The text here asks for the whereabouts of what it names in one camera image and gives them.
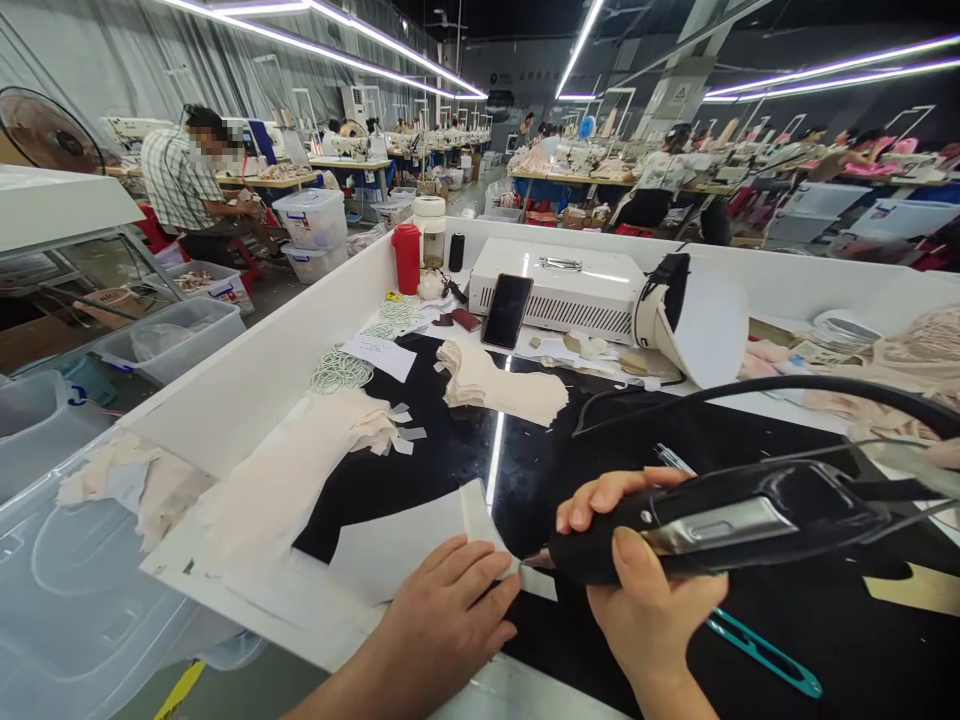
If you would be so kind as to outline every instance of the led light strip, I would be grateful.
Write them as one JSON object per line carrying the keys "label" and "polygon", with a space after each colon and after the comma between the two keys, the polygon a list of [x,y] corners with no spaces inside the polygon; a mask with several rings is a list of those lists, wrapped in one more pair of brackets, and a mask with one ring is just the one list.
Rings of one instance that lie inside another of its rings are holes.
{"label": "led light strip", "polygon": [[454,75],[445,67],[442,67],[440,65],[437,65],[434,62],[431,62],[430,60],[425,58],[423,55],[416,52],[412,48],[407,47],[403,43],[398,43],[389,35],[385,35],[384,33],[367,25],[366,23],[360,22],[356,18],[352,18],[349,15],[346,15],[345,13],[340,12],[339,10],[335,10],[334,8],[330,7],[329,5],[326,5],[325,3],[317,2],[317,0],[303,0],[303,2],[309,7],[316,10],[321,15],[328,17],[334,22],[337,22],[341,25],[344,25],[349,28],[353,28],[357,32],[363,35],[366,35],[368,38],[370,38],[374,42],[379,43],[380,45],[383,45],[385,47],[388,47],[394,52],[400,53],[405,58],[413,61],[417,65],[420,65],[429,70],[432,70],[437,75],[440,75],[441,77],[446,78],[450,82],[456,85],[459,85],[464,90],[469,91],[472,95],[481,96],[480,97],[481,100],[486,99],[487,96],[486,94],[484,94],[483,90],[480,90],[479,88],[475,88],[473,85],[466,82],[463,78],[457,75]]}
{"label": "led light strip", "polygon": [[804,70],[802,72],[790,73],[789,75],[778,75],[776,77],[767,78],[766,80],[757,80],[755,82],[744,83],[743,85],[734,85],[732,87],[722,88],[720,90],[711,90],[706,94],[705,97],[725,97],[731,93],[740,92],[741,90],[752,90],[758,87],[783,85],[784,83],[793,82],[795,80],[806,80],[807,78],[819,77],[821,75],[830,75],[832,73],[839,72],[840,70],[848,70],[850,68],[861,67],[863,65],[872,65],[873,63],[883,62],[884,60],[892,60],[894,58],[904,57],[906,55],[916,55],[917,53],[929,52],[930,50],[947,47],[958,42],[960,42],[960,35],[954,35],[952,37],[946,37],[940,40],[930,40],[925,43],[920,43],[919,45],[908,45],[902,48],[886,50],[882,53],[864,55],[863,57],[851,58],[850,60],[844,60],[843,62],[833,63],[831,65],[823,65],[821,67],[811,68],[810,70]]}
{"label": "led light strip", "polygon": [[356,60],[347,55],[341,55],[338,52],[334,52],[333,50],[329,50],[320,45],[314,45],[312,43],[308,43],[305,40],[300,40],[299,38],[295,38],[291,35],[284,35],[283,33],[277,32],[276,30],[270,30],[260,25],[254,25],[253,23],[249,23],[246,20],[241,20],[239,18],[232,17],[230,15],[220,15],[218,13],[213,12],[209,8],[203,7],[201,5],[195,5],[194,3],[188,2],[187,0],[154,0],[154,2],[160,2],[160,3],[163,3],[164,5],[170,5],[171,7],[179,8],[180,10],[184,10],[194,15],[200,15],[202,17],[207,18],[208,20],[213,20],[215,22],[223,23],[225,25],[231,25],[235,28],[239,28],[240,30],[245,30],[247,32],[254,33],[256,35],[261,35],[263,37],[270,38],[271,40],[275,40],[276,42],[283,43],[284,45],[289,45],[290,47],[295,47],[300,50],[305,50],[306,52],[310,52],[315,55],[320,55],[322,57],[325,57],[328,60],[333,60],[334,62],[342,63],[343,65],[349,65],[350,67],[357,68],[358,70],[363,70],[364,72],[370,73],[371,75],[379,75],[380,77],[385,77],[390,80],[394,80],[398,83],[402,83],[404,85],[410,85],[411,87],[419,88],[424,92],[433,93],[434,95],[442,95],[443,97],[447,97],[447,98],[456,97],[451,92],[447,92],[446,90],[441,90],[438,87],[427,85],[426,83],[422,83],[417,80],[412,80],[410,78],[403,77],[402,75],[398,75],[397,73],[391,70],[387,70],[386,68],[382,68],[377,65],[369,65],[365,62]]}
{"label": "led light strip", "polygon": [[563,86],[566,85],[567,78],[570,77],[570,73],[573,72],[573,68],[577,64],[577,57],[579,57],[580,51],[583,50],[583,44],[587,41],[587,37],[589,37],[590,31],[593,29],[593,24],[597,21],[601,7],[603,7],[603,0],[593,0],[593,5],[590,6],[590,10],[587,12],[587,19],[583,21],[583,27],[580,28],[580,37],[577,38],[577,44],[573,46],[570,62],[567,64],[567,69],[563,71],[560,84],[557,85],[557,100],[560,99]]}
{"label": "led light strip", "polygon": [[953,60],[944,60],[942,62],[928,63],[927,65],[914,65],[913,67],[901,68],[899,70],[889,70],[887,72],[873,73],[871,75],[855,75],[853,77],[841,78],[840,80],[830,80],[828,82],[814,83],[813,85],[799,85],[783,90],[771,90],[770,92],[754,93],[752,95],[728,95],[726,97],[705,97],[705,103],[735,103],[749,102],[751,100],[760,100],[761,98],[775,98],[784,95],[802,95],[804,93],[823,92],[824,90],[833,90],[838,87],[849,87],[851,85],[866,85],[873,82],[881,82],[892,78],[904,77],[905,75],[920,75],[922,73],[936,72],[938,70],[949,70],[950,68],[960,67],[960,58]]}

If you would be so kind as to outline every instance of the smartphone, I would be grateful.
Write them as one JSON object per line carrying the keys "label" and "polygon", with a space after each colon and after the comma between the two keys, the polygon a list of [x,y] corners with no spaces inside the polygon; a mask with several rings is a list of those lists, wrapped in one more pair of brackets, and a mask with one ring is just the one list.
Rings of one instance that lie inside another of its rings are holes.
{"label": "smartphone", "polygon": [[513,350],[520,337],[520,326],[523,325],[523,316],[532,291],[533,278],[501,273],[493,289],[493,299],[487,310],[481,342]]}

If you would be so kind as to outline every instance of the finger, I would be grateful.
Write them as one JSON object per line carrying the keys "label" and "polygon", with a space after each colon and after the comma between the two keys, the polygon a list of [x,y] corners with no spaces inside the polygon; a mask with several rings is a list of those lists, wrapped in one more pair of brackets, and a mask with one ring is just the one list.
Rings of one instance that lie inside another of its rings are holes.
{"label": "finger", "polygon": [[570,507],[570,527],[574,530],[583,532],[590,527],[590,521],[593,520],[593,508],[590,507],[590,498],[597,488],[597,480],[592,480],[573,494],[572,505]]}
{"label": "finger", "polygon": [[467,544],[466,535],[455,535],[446,542],[444,542],[440,547],[434,550],[432,553],[427,555],[427,559],[420,563],[420,567],[416,569],[416,573],[428,573],[436,567],[439,567],[440,563],[446,560],[455,550],[462,548]]}
{"label": "finger", "polygon": [[644,468],[643,475],[647,478],[648,484],[660,487],[675,487],[694,477],[680,468]]}
{"label": "finger", "polygon": [[520,576],[516,573],[507,575],[499,585],[488,592],[468,613],[471,622],[484,634],[493,633],[503,616],[510,609],[510,604],[520,594]]}
{"label": "finger", "polygon": [[517,626],[509,620],[504,620],[497,625],[497,628],[493,631],[493,634],[487,638],[487,642],[483,646],[483,652],[486,655],[484,661],[489,660],[498,652],[500,652],[500,648],[513,640],[516,636]]}
{"label": "finger", "polygon": [[473,607],[473,604],[490,588],[497,576],[510,567],[510,553],[498,552],[487,555],[476,562],[453,586],[464,608]]}
{"label": "finger", "polygon": [[689,578],[673,591],[674,606],[697,627],[723,602],[728,589],[726,573]]}
{"label": "finger", "polygon": [[572,531],[570,527],[570,510],[573,509],[573,499],[564,500],[557,508],[557,532],[561,535],[569,535]]}
{"label": "finger", "polygon": [[494,550],[493,543],[490,542],[478,540],[467,543],[450,553],[431,574],[438,578],[442,585],[453,585],[471,565],[481,558],[491,555]]}
{"label": "finger", "polygon": [[631,495],[650,487],[652,483],[642,472],[604,473],[597,480],[597,487],[590,498],[590,507],[598,513],[613,510],[624,495]]}
{"label": "finger", "polygon": [[669,604],[670,585],[663,566],[635,530],[618,527],[613,531],[613,564],[620,585],[634,602],[652,607]]}

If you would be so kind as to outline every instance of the red thermos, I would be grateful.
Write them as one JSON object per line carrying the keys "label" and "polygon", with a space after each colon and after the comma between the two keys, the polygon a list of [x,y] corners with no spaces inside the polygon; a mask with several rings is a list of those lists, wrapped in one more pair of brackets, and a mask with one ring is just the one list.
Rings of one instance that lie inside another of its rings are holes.
{"label": "red thermos", "polygon": [[392,239],[400,294],[416,295],[420,286],[420,229],[410,223],[398,225]]}

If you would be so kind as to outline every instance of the gray curtain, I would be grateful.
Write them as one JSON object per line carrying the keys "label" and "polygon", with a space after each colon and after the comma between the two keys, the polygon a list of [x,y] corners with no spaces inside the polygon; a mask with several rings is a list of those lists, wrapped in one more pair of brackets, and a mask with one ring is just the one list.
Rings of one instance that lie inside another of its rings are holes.
{"label": "gray curtain", "polygon": [[[436,61],[436,43],[413,25],[404,32],[389,3],[352,1],[359,17],[415,50],[428,49]],[[269,119],[278,100],[295,107],[293,87],[309,90],[321,122],[343,116],[344,85],[380,87],[385,125],[395,118],[393,103],[412,108],[413,98],[423,97],[416,88],[364,77],[349,66],[151,0],[0,0],[0,8],[0,86],[49,95],[101,141],[103,115],[176,121],[183,103],[199,101],[225,116]],[[402,75],[425,72],[316,13],[250,21]],[[271,54],[276,62],[255,62]]]}

